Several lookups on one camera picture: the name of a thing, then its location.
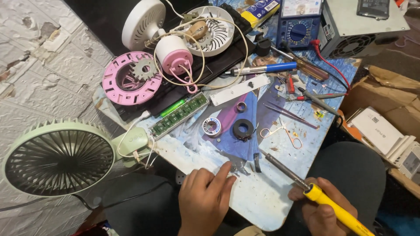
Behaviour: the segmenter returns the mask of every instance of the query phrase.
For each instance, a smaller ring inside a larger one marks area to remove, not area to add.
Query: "pink fan part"
[[[106,96],[120,105],[142,104],[151,99],[162,83],[162,75],[156,71],[150,79],[145,78],[144,85],[130,75],[130,64],[148,59],[153,60],[153,56],[149,53],[129,52],[113,60],[102,78],[102,87]]]

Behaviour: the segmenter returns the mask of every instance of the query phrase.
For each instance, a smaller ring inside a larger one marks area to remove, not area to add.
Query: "hand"
[[[324,178],[307,178],[307,183],[314,183],[340,207],[344,208],[357,219],[357,210],[332,183]],[[305,199],[302,188],[293,187],[288,197],[292,201]],[[351,232],[349,228],[337,220],[334,209],[330,205],[318,205],[307,200],[302,206],[303,218],[312,236],[346,236]]]
[[[178,236],[211,236],[229,209],[235,176],[226,178],[231,162],[222,165],[216,176],[201,168],[187,175],[179,191],[181,229]]]

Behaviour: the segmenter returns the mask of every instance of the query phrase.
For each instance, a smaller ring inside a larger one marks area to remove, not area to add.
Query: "green circuit board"
[[[160,139],[193,116],[197,111],[207,106],[209,103],[210,101],[206,98],[203,92],[198,93],[182,106],[175,109],[162,120],[150,127],[151,135],[155,140]]]

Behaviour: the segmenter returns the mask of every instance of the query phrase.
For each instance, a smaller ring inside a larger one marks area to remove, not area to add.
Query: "tweezers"
[[[266,108],[269,108],[269,109],[271,109],[271,110],[273,110],[273,111],[276,111],[276,112],[278,112],[278,113],[280,113],[280,114],[282,114],[282,115],[288,116],[288,117],[290,117],[290,118],[292,118],[292,119],[294,119],[294,120],[296,120],[296,121],[299,121],[299,122],[301,122],[301,123],[303,123],[303,124],[305,124],[305,125],[308,125],[309,127],[312,127],[312,128],[315,128],[315,129],[317,129],[317,128],[318,128],[318,126],[315,126],[315,125],[313,125],[313,124],[311,124],[311,123],[309,123],[309,122],[305,121],[304,119],[300,118],[299,116],[297,116],[297,115],[295,115],[295,114],[291,113],[290,111],[288,111],[288,110],[286,110],[286,109],[284,109],[284,108],[281,108],[280,106],[278,106],[278,105],[274,104],[273,102],[268,101],[268,103],[270,103],[271,105],[273,105],[273,106],[277,107],[279,110],[277,110],[277,109],[275,109],[275,108],[272,108],[271,106],[268,106],[268,105],[264,104],[264,106],[265,106]]]

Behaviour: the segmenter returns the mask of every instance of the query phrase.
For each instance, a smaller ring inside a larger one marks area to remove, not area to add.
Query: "yellow soldering iron handle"
[[[354,216],[338,206],[333,200],[331,200],[322,189],[316,184],[310,184],[311,189],[304,191],[304,195],[311,201],[318,204],[330,205],[337,216],[337,219],[341,221],[349,229],[353,230],[359,236],[375,236],[370,232],[362,223],[360,223]]]

